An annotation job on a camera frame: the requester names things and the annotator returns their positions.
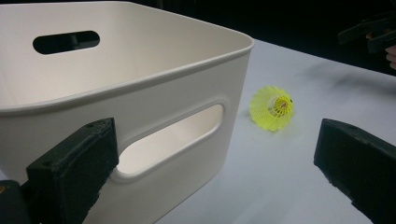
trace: shuttlecock cork base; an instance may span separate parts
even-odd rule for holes
[[[293,101],[284,90],[266,86],[253,95],[249,112],[258,126],[274,132],[290,122],[293,116]]]

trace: storage bin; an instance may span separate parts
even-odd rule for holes
[[[253,40],[126,2],[0,6],[0,168],[114,118],[120,165],[85,223],[152,223],[225,161]]]

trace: bin handle hole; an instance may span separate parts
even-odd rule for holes
[[[94,31],[82,31],[57,35],[42,35],[33,41],[33,47],[41,54],[55,54],[96,47],[100,36]]]

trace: table surface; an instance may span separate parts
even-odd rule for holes
[[[267,85],[294,102],[290,124],[275,133],[248,113]],[[157,223],[372,223],[314,165],[318,132],[322,119],[336,119],[396,145],[394,111],[396,77],[255,40],[223,168]]]

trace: shuttlecock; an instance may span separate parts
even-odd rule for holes
[[[257,125],[274,132],[289,123],[293,116],[293,101],[284,90],[266,86],[253,95],[249,111]]]

